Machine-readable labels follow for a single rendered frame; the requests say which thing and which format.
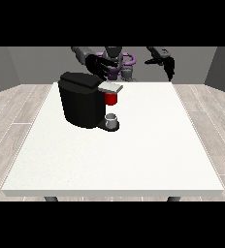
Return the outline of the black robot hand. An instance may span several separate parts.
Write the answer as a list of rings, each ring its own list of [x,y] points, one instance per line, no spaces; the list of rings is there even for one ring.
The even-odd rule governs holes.
[[[173,57],[151,58],[145,61],[146,65],[157,64],[164,67],[168,80],[172,80],[175,74],[175,59]]]
[[[110,67],[116,68],[117,64],[108,59],[98,57],[95,54],[89,54],[85,58],[85,66],[91,74],[99,77],[102,80],[106,80],[106,76],[110,71]]]

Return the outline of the pale grey machine lid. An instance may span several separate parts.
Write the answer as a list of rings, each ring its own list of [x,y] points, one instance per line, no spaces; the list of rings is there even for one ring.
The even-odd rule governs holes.
[[[98,90],[106,93],[117,94],[123,88],[122,85],[104,81],[98,86]]]

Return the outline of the red pod holder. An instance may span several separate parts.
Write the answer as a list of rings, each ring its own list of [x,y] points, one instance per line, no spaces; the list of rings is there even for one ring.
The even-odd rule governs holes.
[[[105,104],[108,106],[113,106],[117,103],[117,95],[113,93],[105,93]]]

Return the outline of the black coffee machine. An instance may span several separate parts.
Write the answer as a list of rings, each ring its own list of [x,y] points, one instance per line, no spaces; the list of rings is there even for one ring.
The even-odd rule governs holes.
[[[58,88],[65,118],[71,124],[86,128],[101,128],[108,132],[119,129],[106,127],[106,104],[104,94],[98,86],[104,82],[97,76],[66,72],[58,81]]]

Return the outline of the small grey cup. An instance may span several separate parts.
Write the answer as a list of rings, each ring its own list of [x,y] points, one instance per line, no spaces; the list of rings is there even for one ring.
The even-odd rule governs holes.
[[[105,120],[106,120],[106,127],[109,129],[113,129],[116,127],[117,125],[117,117],[114,113],[108,113],[105,116]]]

